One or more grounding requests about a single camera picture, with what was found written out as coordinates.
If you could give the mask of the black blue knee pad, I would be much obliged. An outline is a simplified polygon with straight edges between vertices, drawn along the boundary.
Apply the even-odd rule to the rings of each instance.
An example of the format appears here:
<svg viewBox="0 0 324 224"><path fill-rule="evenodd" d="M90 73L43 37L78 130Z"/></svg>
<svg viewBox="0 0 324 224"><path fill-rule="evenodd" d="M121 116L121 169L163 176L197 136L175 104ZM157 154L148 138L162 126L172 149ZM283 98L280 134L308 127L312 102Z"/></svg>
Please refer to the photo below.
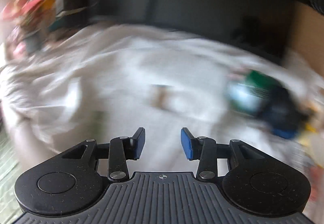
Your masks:
<svg viewBox="0 0 324 224"><path fill-rule="evenodd" d="M288 90L282 86L276 86L270 91L256 115L273 135L287 140L295 138L308 117L309 114L298 108Z"/></svg>

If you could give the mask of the red flower plant pot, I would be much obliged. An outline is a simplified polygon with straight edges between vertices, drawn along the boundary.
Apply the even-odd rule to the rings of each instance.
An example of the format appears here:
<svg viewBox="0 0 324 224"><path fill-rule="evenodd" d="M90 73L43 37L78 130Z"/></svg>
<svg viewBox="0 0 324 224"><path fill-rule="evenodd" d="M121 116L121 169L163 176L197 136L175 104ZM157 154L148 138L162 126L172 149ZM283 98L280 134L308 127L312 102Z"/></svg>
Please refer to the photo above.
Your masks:
<svg viewBox="0 0 324 224"><path fill-rule="evenodd" d="M41 50L55 15L55 0L9 1L1 11L1 21L14 25L4 42L7 58L20 59Z"/></svg>

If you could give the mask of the green lid glass jar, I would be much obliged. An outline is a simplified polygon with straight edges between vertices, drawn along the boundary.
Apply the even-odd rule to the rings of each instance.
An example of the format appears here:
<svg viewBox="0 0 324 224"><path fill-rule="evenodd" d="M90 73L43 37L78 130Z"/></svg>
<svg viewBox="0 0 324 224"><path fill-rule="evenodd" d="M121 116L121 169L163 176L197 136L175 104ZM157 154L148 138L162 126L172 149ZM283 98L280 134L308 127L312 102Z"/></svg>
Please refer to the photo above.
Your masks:
<svg viewBox="0 0 324 224"><path fill-rule="evenodd" d="M280 85L278 80L256 70L235 73L227 82L226 97L234 111L257 116L269 101L271 92Z"/></svg>

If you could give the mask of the white textured table cloth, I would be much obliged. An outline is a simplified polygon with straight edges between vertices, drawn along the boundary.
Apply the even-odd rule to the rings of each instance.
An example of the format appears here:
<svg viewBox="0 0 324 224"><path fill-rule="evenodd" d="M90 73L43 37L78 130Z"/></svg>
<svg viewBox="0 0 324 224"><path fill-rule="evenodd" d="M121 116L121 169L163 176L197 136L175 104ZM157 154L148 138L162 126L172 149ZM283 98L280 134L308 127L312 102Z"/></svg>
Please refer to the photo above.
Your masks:
<svg viewBox="0 0 324 224"><path fill-rule="evenodd" d="M231 75L255 69L280 81L302 103L322 80L289 52L283 65L216 41L144 26L94 25L52 50L7 59L1 100L22 170L94 138L99 143L146 129L134 171L191 171L181 147L183 127L218 143L240 139L310 177L304 213L323 223L323 171L294 141L234 113Z"/></svg>

